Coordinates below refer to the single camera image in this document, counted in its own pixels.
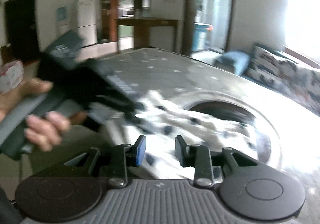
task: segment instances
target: black cloth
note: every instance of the black cloth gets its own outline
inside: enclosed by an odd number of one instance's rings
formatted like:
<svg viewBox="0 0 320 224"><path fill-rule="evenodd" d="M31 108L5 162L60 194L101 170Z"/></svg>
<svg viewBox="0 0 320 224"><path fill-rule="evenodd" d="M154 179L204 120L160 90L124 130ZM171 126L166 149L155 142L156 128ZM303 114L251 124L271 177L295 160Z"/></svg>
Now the black cloth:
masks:
<svg viewBox="0 0 320 224"><path fill-rule="evenodd" d="M5 195L4 190L0 187L0 223L1 224L18 224L22 217Z"/></svg>

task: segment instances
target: blue cushion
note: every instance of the blue cushion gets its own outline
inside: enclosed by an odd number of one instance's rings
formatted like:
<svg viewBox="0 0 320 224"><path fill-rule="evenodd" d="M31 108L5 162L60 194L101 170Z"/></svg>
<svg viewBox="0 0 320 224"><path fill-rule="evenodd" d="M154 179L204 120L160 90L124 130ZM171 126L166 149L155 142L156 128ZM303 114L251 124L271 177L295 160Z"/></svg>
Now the blue cushion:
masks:
<svg viewBox="0 0 320 224"><path fill-rule="evenodd" d="M214 66L240 76L247 70L249 62L249 54L242 50L235 50L226 52L217 58Z"/></svg>

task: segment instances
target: window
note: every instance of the window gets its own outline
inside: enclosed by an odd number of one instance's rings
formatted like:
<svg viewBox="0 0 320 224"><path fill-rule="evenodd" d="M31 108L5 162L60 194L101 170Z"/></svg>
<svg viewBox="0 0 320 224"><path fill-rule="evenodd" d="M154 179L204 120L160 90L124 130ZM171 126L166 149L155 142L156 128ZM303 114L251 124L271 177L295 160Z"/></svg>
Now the window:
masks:
<svg viewBox="0 0 320 224"><path fill-rule="evenodd" d="M320 63L320 0L288 0L285 43Z"/></svg>

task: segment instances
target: refrigerator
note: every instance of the refrigerator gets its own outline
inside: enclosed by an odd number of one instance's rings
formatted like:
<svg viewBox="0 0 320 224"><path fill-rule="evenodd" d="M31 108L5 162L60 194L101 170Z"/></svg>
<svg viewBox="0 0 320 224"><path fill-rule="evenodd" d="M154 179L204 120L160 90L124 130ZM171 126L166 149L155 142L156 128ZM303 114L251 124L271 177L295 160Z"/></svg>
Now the refrigerator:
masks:
<svg viewBox="0 0 320 224"><path fill-rule="evenodd" d="M97 22L96 22L95 0L78 0L78 34L81 36L84 46L91 46L97 43Z"/></svg>

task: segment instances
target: human hand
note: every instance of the human hand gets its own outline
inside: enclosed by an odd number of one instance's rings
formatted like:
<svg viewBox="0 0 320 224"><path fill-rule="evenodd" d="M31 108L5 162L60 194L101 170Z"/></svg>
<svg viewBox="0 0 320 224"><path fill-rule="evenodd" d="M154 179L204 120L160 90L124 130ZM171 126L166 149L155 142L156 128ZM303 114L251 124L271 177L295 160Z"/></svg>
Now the human hand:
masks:
<svg viewBox="0 0 320 224"><path fill-rule="evenodd" d="M41 94L51 90L53 84L38 78L21 82L15 89L0 96L0 122L24 97L30 94ZM80 125L86 119L84 111L66 118L58 112L51 111L45 119L35 115L26 118L28 128L26 138L43 151L52 150L52 146L61 143L61 134L67 132L72 125Z"/></svg>

